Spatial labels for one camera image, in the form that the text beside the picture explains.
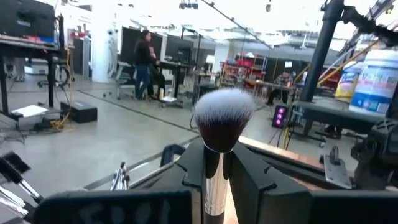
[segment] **black box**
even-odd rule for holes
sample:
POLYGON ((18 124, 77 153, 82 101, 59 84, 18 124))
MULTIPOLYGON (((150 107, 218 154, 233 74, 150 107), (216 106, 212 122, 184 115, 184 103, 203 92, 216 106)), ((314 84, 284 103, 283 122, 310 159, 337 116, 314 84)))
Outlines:
POLYGON ((69 111, 72 121, 76 123, 87 123, 97 120, 97 108, 82 101, 73 101, 72 106, 69 103, 61 101, 61 110, 69 111))

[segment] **person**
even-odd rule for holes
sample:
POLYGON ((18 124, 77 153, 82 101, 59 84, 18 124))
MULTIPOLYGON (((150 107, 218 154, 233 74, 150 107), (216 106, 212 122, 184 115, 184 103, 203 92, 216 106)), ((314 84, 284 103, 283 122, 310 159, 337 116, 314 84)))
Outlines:
POLYGON ((152 36, 148 30, 141 32, 141 38, 137 41, 135 49, 135 66, 136 66, 136 98, 141 100, 144 91, 147 89, 150 76, 149 76, 149 65, 159 64, 156 58, 150 55, 149 43, 152 36))
MULTIPOLYGON (((154 48, 150 46, 149 50, 150 50, 150 55, 154 59, 156 59, 156 54, 155 54, 154 48)), ((153 64, 153 63, 149 65, 149 71, 150 71, 151 76, 150 76, 150 81, 149 81, 149 85, 148 85, 148 89, 147 89, 148 95, 151 98, 159 99, 160 91, 161 90, 163 90, 163 91, 165 90, 165 82, 166 81, 165 81, 164 75, 161 74, 157 70, 156 64, 153 64), (154 80, 156 80, 156 82, 157 82, 157 94, 156 94, 156 96, 154 96, 154 80)))
MULTIPOLYGON (((284 71, 281 75, 278 75, 275 82, 278 85, 289 87, 293 83, 293 78, 288 71, 284 71)), ((274 98, 280 94, 282 95, 282 102, 287 103, 287 97, 289 92, 286 90, 275 89, 269 95, 267 105, 268 106, 274 105, 274 98)))

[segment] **metal bracket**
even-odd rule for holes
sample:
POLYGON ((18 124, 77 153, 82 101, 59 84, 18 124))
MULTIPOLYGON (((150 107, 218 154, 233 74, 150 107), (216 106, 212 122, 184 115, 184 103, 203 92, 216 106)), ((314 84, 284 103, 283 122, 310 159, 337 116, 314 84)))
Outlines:
POLYGON ((323 155, 323 165, 327 182, 345 189, 353 188, 347 174, 346 165, 338 157, 338 148, 336 146, 333 147, 329 155, 323 155))

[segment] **makeup brush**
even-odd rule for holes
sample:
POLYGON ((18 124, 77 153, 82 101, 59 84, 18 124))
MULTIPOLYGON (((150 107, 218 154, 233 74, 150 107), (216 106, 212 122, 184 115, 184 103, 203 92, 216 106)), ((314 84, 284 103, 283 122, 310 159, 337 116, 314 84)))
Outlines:
POLYGON ((231 151, 255 107, 253 97, 240 89, 207 93, 195 105, 194 118, 205 145, 205 224, 224 221, 231 151))

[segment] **workbench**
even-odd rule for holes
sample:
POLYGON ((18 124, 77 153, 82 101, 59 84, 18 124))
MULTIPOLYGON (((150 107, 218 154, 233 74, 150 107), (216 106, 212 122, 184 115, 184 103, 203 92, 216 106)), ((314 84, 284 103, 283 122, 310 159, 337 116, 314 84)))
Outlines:
POLYGON ((306 120, 303 134, 308 136, 314 121, 349 129, 359 134, 367 134, 382 117, 355 113, 349 104, 334 98, 314 96, 312 102, 295 101, 293 106, 302 108, 302 118, 306 120))

